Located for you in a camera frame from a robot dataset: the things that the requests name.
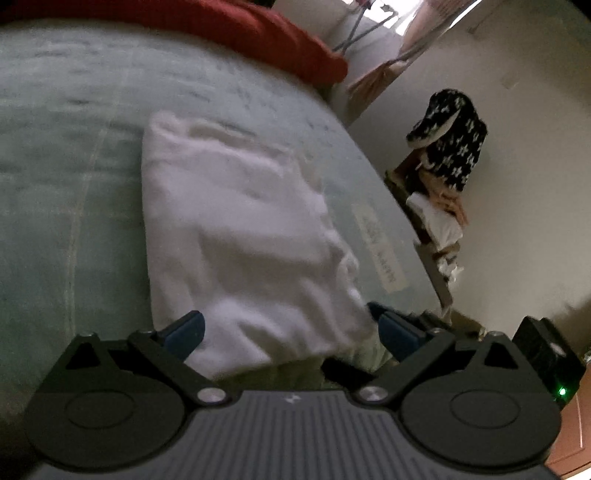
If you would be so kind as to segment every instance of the white wall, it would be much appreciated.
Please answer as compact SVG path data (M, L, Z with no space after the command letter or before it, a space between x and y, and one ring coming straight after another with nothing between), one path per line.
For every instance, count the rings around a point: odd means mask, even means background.
M383 172L432 93L466 92L489 136L464 195L456 307L509 335L527 314L576 317L579 348L591 340L591 53L573 32L589 27L564 0L508 0L474 35L449 31L349 128Z

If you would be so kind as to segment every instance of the pile of clothes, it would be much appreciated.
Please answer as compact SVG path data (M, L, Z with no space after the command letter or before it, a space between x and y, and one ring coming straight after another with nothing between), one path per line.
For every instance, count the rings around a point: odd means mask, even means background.
M439 258L453 261L459 251L458 240L468 225L461 193L487 134L464 93L442 90L431 96L425 115L407 135L413 151L386 172L391 190L408 192L405 205L420 218Z

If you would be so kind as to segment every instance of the ridged black surface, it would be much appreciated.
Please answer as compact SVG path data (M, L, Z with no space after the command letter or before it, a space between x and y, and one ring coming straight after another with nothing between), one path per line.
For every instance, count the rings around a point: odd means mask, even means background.
M550 480L545 468L487 476L454 471L419 452L386 411L344 393L244 392L202 410L183 437L134 468L79 474L44 466L34 480Z

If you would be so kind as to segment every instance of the black device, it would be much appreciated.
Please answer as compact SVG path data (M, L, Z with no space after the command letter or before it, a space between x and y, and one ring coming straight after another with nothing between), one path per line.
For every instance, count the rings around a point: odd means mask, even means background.
M546 318L525 317L513 343L563 408L577 393L586 368L558 329Z
M29 478L557 478L543 462L560 410L499 332L477 342L431 329L354 392L232 393L181 362L201 320L192 312L121 341L74 338L25 412L44 459Z

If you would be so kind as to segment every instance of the metal bolt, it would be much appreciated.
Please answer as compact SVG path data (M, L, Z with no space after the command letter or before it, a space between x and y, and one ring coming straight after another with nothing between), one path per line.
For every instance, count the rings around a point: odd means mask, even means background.
M226 399L226 392L221 388L206 387L199 390L197 398L203 403L220 403Z
M388 390L382 387L376 387L370 385L368 387L363 387L358 391L358 395L366 402L380 402L385 400L388 396Z

